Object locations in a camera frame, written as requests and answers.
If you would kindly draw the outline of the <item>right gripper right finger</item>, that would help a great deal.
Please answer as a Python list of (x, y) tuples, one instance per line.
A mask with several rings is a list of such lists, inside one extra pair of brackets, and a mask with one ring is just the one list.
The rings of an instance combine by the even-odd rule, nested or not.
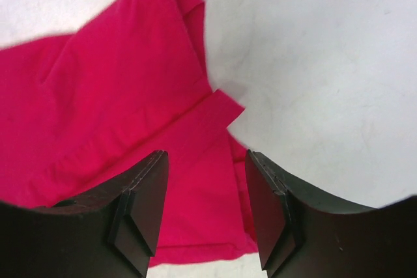
[(247, 151), (259, 258), (269, 277), (415, 277), (416, 197), (371, 208)]

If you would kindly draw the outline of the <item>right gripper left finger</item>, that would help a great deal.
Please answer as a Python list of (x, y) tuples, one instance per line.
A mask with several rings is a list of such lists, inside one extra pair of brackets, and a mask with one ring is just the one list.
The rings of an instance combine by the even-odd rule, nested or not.
[(169, 177), (157, 150), (55, 206), (1, 203), (2, 277), (145, 277), (155, 255)]

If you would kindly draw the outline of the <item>magenta red t shirt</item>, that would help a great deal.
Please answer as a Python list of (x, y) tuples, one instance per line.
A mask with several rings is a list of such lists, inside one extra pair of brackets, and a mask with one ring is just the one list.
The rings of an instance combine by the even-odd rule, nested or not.
[(1, 199), (50, 206), (169, 155), (152, 266), (256, 252), (240, 104), (209, 85), (204, 0), (116, 0), (67, 35), (1, 51)]

